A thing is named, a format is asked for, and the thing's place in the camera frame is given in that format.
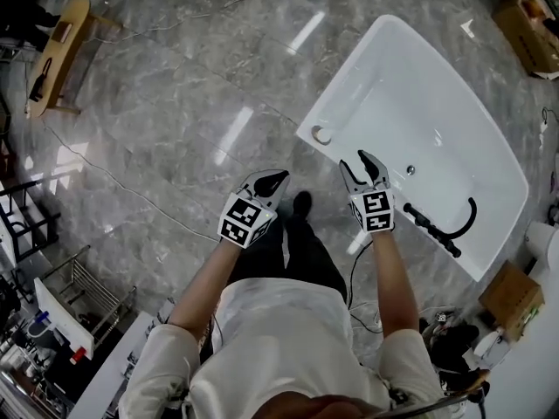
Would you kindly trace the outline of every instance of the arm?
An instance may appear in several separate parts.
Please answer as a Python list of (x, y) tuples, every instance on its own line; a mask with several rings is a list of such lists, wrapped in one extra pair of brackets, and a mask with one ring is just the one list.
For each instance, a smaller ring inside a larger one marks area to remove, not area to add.
[(372, 233), (372, 237), (384, 338), (400, 329), (418, 331), (418, 306), (394, 236), (386, 230)]
[(227, 240), (217, 245), (173, 309), (169, 324), (186, 329), (196, 340), (204, 336), (241, 250)]

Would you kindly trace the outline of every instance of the floor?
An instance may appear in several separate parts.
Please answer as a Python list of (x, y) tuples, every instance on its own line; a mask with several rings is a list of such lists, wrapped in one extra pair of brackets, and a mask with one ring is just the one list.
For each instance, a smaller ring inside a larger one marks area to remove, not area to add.
[[(45, 0), (45, 6), (59, 11), (67, 1)], [(542, 147), (539, 140), (542, 107), (554, 108), (557, 83), (523, 71), (491, 19), (496, 0), (232, 1), (92, 0), (93, 12), (126, 29), (96, 28), (93, 35), (105, 42), (82, 47), (64, 91), (82, 114), (51, 112), (45, 124), (122, 185), (214, 237), (225, 198), (247, 174), (288, 169), (286, 202), (300, 189), (312, 190), (311, 224), (349, 280), (358, 226), (342, 179), (333, 162), (294, 132), (372, 22), (395, 14), (477, 93), (530, 184), (517, 227), (479, 284), (397, 217), (397, 241), (422, 308), (475, 304), (502, 261), (522, 255), (528, 221), (543, 216), (557, 146), (555, 122)], [(473, 38), (460, 28), (470, 19)], [(300, 33), (312, 24), (300, 44)], [(165, 297), (188, 284), (214, 243), (67, 152), (41, 120), (27, 120), (24, 86), (31, 65), (1, 70), (19, 173), (60, 175), (42, 188), (44, 202), (62, 214), (59, 244), (45, 255), (56, 263), (92, 245), (87, 267), (116, 293), (136, 285), (136, 305), (156, 312)], [(375, 299), (374, 266), (365, 253), (355, 270), (355, 305)], [(354, 313), (370, 324), (375, 310), (371, 303)], [(380, 336), (355, 327), (355, 352), (372, 362)]]

